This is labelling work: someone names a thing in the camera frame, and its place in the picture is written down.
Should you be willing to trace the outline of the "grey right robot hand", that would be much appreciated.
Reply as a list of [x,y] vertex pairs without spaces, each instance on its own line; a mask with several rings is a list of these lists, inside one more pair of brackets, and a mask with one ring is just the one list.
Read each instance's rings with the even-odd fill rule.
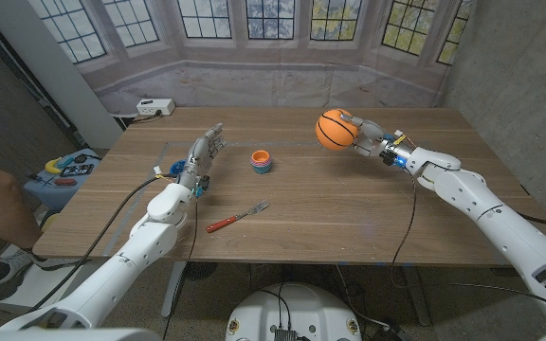
[[416,147],[408,142],[405,135],[386,134],[376,123],[349,114],[341,114],[340,118],[358,129],[354,140],[355,151],[358,154],[379,156],[387,166],[406,167],[407,160]]

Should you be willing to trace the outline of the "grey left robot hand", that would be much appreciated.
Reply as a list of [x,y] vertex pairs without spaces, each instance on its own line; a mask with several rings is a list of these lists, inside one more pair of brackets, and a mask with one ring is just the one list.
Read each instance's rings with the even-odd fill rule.
[[184,168],[178,177],[179,185],[193,189],[207,175],[213,159],[227,145],[222,131],[223,124],[218,123],[196,139],[189,148]]

